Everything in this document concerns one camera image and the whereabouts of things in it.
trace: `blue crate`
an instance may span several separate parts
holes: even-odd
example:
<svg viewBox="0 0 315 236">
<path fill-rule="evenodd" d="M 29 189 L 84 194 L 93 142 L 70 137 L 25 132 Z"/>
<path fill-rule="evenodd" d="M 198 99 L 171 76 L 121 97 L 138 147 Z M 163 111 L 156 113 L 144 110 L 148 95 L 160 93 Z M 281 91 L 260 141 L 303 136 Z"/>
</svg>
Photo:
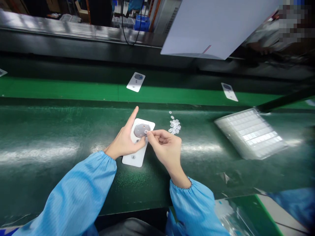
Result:
<svg viewBox="0 0 315 236">
<path fill-rule="evenodd" d="M 140 27 L 140 15 L 137 15 L 134 30 L 139 30 Z M 150 27 L 150 18 L 147 16 L 141 16 L 141 29 L 140 31 L 148 32 Z"/>
</svg>

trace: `clear plastic part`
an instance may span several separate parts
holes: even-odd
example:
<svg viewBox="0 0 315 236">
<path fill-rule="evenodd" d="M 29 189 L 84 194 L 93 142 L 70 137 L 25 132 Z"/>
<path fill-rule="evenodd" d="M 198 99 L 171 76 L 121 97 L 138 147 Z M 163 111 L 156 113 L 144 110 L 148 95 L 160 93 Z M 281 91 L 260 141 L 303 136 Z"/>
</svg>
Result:
<svg viewBox="0 0 315 236">
<path fill-rule="evenodd" d="M 287 144 L 254 108 L 214 121 L 244 159 L 265 159 Z"/>
</svg>

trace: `left hand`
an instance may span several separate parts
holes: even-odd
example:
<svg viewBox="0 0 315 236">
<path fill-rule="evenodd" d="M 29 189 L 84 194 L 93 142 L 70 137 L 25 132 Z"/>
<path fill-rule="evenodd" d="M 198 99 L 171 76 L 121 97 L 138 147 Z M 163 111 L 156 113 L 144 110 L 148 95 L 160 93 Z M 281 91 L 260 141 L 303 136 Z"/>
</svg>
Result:
<svg viewBox="0 0 315 236">
<path fill-rule="evenodd" d="M 139 107 L 136 106 L 126 125 L 121 128 L 114 141 L 107 148 L 104 149 L 104 153 L 114 160 L 116 160 L 120 156 L 136 153 L 145 146 L 145 137 L 142 137 L 141 140 L 135 144 L 131 141 L 130 137 L 131 128 L 134 124 L 138 111 Z"/>
</svg>

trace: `red line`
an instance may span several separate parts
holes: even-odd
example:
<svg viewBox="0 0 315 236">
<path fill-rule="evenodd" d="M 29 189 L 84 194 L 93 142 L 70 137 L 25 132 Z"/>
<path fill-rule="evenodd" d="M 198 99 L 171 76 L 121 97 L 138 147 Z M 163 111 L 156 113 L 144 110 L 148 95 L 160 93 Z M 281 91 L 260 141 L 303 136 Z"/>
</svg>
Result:
<svg viewBox="0 0 315 236">
<path fill-rule="evenodd" d="M 211 45 L 203 52 L 203 54 L 211 47 Z"/>
</svg>

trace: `elastic cuff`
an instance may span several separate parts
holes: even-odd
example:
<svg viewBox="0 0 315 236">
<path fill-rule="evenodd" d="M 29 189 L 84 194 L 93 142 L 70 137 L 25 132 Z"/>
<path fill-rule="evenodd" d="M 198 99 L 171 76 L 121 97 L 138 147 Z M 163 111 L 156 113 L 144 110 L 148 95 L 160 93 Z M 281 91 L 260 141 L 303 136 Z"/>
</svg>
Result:
<svg viewBox="0 0 315 236">
<path fill-rule="evenodd" d="M 191 179 L 191 178 L 189 178 L 188 176 L 187 176 L 187 178 L 188 178 L 189 181 L 191 182 L 191 186 L 190 186 L 189 188 L 180 188 L 180 187 L 176 186 L 176 185 L 173 183 L 173 180 L 172 180 L 172 179 L 170 180 L 171 186 L 174 187 L 175 189 L 182 190 L 182 191 L 190 190 L 190 189 L 193 187 L 193 185 L 194 185 L 194 180 Z"/>
<path fill-rule="evenodd" d="M 102 155 L 102 157 L 104 157 L 104 159 L 109 158 L 109 159 L 110 159 L 110 160 L 109 160 L 110 162 L 113 161 L 113 162 L 115 162 L 115 164 L 116 164 L 116 161 L 115 161 L 113 158 L 111 158 L 109 155 L 107 155 L 106 153 L 104 153 L 103 150 L 99 151 L 98 153 L 99 153 L 100 155 Z"/>
</svg>

